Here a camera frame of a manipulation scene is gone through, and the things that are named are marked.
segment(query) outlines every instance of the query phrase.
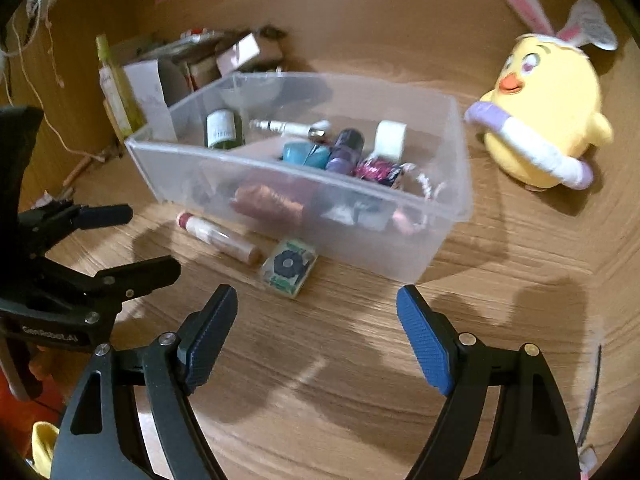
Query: teal spool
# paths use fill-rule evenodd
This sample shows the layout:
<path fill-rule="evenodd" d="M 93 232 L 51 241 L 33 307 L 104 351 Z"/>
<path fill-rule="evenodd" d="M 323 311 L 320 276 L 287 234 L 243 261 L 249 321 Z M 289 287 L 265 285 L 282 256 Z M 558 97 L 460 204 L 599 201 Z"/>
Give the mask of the teal spool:
<path fill-rule="evenodd" d="M 330 154 L 331 150 L 327 146 L 317 146 L 312 142 L 288 142 L 282 150 L 282 160 L 289 164 L 311 166 L 324 170 Z"/>

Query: lip balm tube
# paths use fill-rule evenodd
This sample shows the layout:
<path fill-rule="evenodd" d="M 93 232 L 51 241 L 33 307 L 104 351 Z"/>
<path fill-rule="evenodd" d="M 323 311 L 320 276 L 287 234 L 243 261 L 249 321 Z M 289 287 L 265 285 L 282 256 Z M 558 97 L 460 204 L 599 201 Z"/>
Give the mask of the lip balm tube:
<path fill-rule="evenodd" d="M 178 215 L 177 223 L 182 229 L 185 229 L 185 231 L 195 236 L 198 240 L 213 245 L 221 252 L 228 254 L 228 256 L 242 263 L 255 265 L 260 260 L 261 252 L 258 247 L 240 235 L 228 231 L 213 222 L 183 211 Z"/>

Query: plush chick eye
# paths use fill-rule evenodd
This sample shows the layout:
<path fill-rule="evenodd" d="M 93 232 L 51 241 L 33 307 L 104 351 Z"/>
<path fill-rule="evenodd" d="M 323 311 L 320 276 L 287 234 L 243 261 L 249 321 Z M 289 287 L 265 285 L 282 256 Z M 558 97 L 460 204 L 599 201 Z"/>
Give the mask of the plush chick eye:
<path fill-rule="evenodd" d="M 502 71 L 504 72 L 505 70 L 507 70 L 511 66 L 512 62 L 513 62 L 513 54 L 511 54 L 507 58 L 507 61 L 504 62 L 504 66 L 502 67 Z"/>
<path fill-rule="evenodd" d="M 533 72 L 533 69 L 540 64 L 540 56 L 534 52 L 527 54 L 522 60 L 522 68 L 520 73 L 522 75 L 529 75 Z"/>

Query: white cable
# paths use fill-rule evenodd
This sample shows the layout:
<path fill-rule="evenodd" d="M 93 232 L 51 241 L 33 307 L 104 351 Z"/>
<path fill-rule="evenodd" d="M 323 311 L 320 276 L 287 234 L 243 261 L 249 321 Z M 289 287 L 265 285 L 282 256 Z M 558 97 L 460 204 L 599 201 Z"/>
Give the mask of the white cable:
<path fill-rule="evenodd" d="M 56 82 L 58 83 L 60 88 L 64 88 L 65 82 L 60 77 L 60 74 L 58 74 L 58 68 L 56 67 L 56 56 L 53 53 L 53 35 L 51 33 L 52 23 L 51 23 L 51 20 L 49 19 L 50 8 L 51 8 L 51 0 L 47 0 L 47 10 L 45 10 L 44 12 L 44 26 L 47 28 L 47 32 L 49 33 L 49 42 L 50 42 L 50 47 L 49 47 L 49 50 L 47 50 L 47 52 L 51 58 L 51 67 L 53 68 L 53 74 L 56 77 Z"/>
<path fill-rule="evenodd" d="M 18 36 L 18 33 L 16 32 L 15 37 L 16 37 L 16 40 L 18 40 L 18 50 L 14 50 L 13 52 L 5 52 L 4 50 L 2 50 L 2 48 L 0 48 L 0 54 L 4 57 L 21 56 L 22 55 L 21 53 L 27 50 L 27 48 L 33 43 L 33 40 L 35 40 L 36 38 L 36 35 L 38 33 L 38 27 L 40 26 L 41 15 L 42 15 L 42 0 L 38 0 L 38 13 L 36 15 L 36 24 L 33 27 L 33 31 L 31 32 L 31 37 L 29 38 L 29 41 L 27 41 L 27 43 L 25 43 L 24 45 L 20 45 L 20 36 Z"/>
<path fill-rule="evenodd" d="M 6 98 L 8 99 L 9 104 L 11 106 L 13 106 L 14 102 L 11 99 L 11 93 L 9 92 L 9 82 L 6 80 L 6 74 L 4 74 L 4 89 L 6 90 Z"/>
<path fill-rule="evenodd" d="M 26 69 L 24 67 L 24 56 L 22 55 L 22 47 L 20 46 L 20 36 L 18 35 L 18 30 L 15 28 L 15 13 L 11 18 L 11 27 L 14 30 L 15 37 L 18 39 L 18 55 L 20 56 L 20 66 L 22 68 L 22 74 L 24 75 L 24 79 L 27 81 L 27 83 L 31 87 L 31 90 L 33 90 L 33 93 L 36 95 L 36 98 L 38 99 L 38 102 L 40 103 L 40 108 L 42 108 L 42 110 L 44 111 L 44 103 L 42 102 L 42 98 L 40 97 L 40 94 L 38 94 L 38 91 L 36 90 L 36 87 L 33 85 L 31 80 L 29 79 L 29 76 L 27 76 L 27 71 L 26 71 Z M 60 140 L 60 143 L 62 144 L 62 147 L 65 150 L 67 150 L 69 153 L 73 153 L 74 155 L 90 156 L 91 158 L 93 158 L 93 159 L 95 159 L 95 160 L 97 160 L 99 162 L 104 162 L 104 158 L 101 157 L 101 156 L 92 155 L 91 153 L 83 152 L 82 150 L 72 150 L 69 147 L 67 147 L 67 145 L 65 144 L 65 141 L 62 138 L 62 136 L 60 135 L 59 131 L 57 131 L 53 127 L 51 122 L 49 122 L 49 118 L 47 117 L 46 113 L 44 114 L 44 120 L 47 123 L 47 126 L 49 128 L 51 128 L 51 131 L 54 132 L 58 136 L 58 140 Z"/>

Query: purple bottle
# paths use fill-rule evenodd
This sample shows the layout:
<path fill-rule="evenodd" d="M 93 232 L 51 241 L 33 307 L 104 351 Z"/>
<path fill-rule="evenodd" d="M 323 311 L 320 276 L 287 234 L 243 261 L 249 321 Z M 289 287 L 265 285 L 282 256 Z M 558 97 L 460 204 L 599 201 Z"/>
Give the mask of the purple bottle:
<path fill-rule="evenodd" d="M 363 148 L 364 137 L 358 130 L 347 128 L 341 131 L 335 141 L 325 170 L 343 175 L 353 174 Z"/>

